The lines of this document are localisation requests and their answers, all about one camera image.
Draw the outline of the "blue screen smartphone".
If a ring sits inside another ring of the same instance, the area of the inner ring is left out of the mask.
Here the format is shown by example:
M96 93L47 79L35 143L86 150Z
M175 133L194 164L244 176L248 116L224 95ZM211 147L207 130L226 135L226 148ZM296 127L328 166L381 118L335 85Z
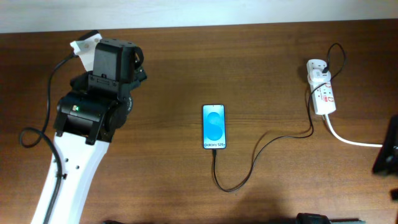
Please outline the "blue screen smartphone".
M203 148L226 148L224 105L203 106Z

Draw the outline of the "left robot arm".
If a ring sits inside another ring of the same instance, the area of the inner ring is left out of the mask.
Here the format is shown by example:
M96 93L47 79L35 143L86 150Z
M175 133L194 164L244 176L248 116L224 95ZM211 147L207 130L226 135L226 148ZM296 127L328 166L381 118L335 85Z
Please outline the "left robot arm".
M79 223L95 172L132 111L131 91L147 78L136 44L96 35L71 42L85 73L57 105L52 161L32 223Z

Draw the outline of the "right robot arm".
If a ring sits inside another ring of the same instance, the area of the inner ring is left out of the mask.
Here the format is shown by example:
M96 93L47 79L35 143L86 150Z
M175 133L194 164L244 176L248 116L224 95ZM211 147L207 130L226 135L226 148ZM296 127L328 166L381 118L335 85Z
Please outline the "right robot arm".
M372 173L381 176L397 175L397 115L389 122L386 138L377 155Z

